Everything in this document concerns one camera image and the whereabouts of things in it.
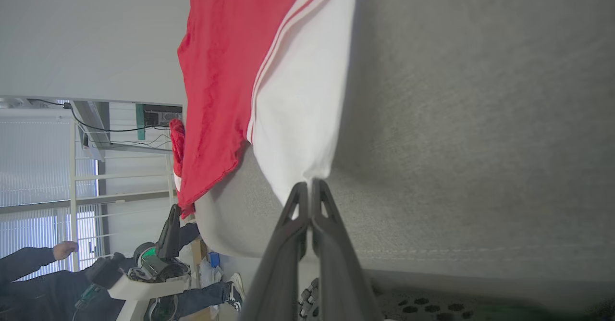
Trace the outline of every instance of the person's hand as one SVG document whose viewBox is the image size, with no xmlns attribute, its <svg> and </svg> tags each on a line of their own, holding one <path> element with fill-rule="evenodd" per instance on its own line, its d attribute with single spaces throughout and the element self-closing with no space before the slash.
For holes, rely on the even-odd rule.
<svg viewBox="0 0 615 321">
<path fill-rule="evenodd" d="M 79 245 L 75 242 L 61 242 L 53 247 L 53 257 L 55 260 L 62 260 L 70 256 L 71 253 L 79 250 Z"/>
</svg>

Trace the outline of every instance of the black and white sneaker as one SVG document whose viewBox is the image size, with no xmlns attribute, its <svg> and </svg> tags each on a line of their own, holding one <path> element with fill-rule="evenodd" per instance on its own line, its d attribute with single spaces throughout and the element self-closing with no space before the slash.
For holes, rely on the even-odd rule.
<svg viewBox="0 0 615 321">
<path fill-rule="evenodd" d="M 241 312 L 244 306 L 244 299 L 246 298 L 246 294 L 244 293 L 244 284 L 241 282 L 241 276 L 238 273 L 235 273 L 228 282 L 231 284 L 231 291 L 226 303 L 231 304 L 237 312 Z"/>
</svg>

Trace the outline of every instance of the white wall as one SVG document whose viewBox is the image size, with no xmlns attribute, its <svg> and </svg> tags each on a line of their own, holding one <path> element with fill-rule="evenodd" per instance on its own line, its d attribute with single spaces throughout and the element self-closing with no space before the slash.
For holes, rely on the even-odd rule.
<svg viewBox="0 0 615 321">
<path fill-rule="evenodd" d="M 109 103 L 110 129 L 125 130 L 136 128 L 136 114 L 134 104 Z M 160 134 L 168 134 L 162 130 L 146 130 L 145 141 L 151 142 Z M 111 140 L 135 141 L 136 131 L 127 133 L 111 133 Z M 168 141 L 166 137 L 160 137 L 152 145 Z M 131 153 L 114 150 L 106 150 L 106 157 L 134 156 L 131 159 L 106 159 L 106 174 L 115 173 L 160 173 L 165 174 L 166 163 L 163 155 L 147 153 Z M 132 192 L 162 191 L 168 190 L 166 176 L 135 177 L 121 179 L 107 179 L 107 194 L 126 194 Z M 145 242 L 155 242 L 160 236 L 164 221 L 169 216 L 171 203 L 168 197 L 157 198 L 154 200 L 132 201 L 125 203 L 114 203 L 108 205 L 109 214 L 123 212 L 138 212 L 119 216 L 110 216 L 109 233 L 117 233 L 109 237 L 111 252 L 118 251 L 132 256 L 132 253 L 139 245 Z"/>
<path fill-rule="evenodd" d="M 0 0 L 0 97 L 182 104 L 189 0 Z"/>
</svg>

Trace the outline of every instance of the white cloth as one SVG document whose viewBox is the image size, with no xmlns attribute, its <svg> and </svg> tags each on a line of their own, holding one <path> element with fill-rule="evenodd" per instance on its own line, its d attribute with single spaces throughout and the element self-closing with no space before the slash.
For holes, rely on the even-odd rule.
<svg viewBox="0 0 615 321">
<path fill-rule="evenodd" d="M 281 201 L 329 176 L 338 141 L 355 0 L 298 0 L 255 80 L 247 138 Z"/>
</svg>

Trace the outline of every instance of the shoe sole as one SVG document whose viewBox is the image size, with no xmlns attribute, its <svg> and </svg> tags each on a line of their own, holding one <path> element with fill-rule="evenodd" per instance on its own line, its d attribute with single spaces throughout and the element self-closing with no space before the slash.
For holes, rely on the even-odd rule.
<svg viewBox="0 0 615 321">
<path fill-rule="evenodd" d="M 239 273 L 235 273 L 232 275 L 232 277 L 229 279 L 229 282 L 233 282 L 233 284 L 236 284 L 238 289 L 237 292 L 239 292 L 239 296 L 241 297 L 242 301 L 246 300 L 246 292 L 244 292 L 244 282 L 241 281 L 241 275 L 239 275 Z"/>
</svg>

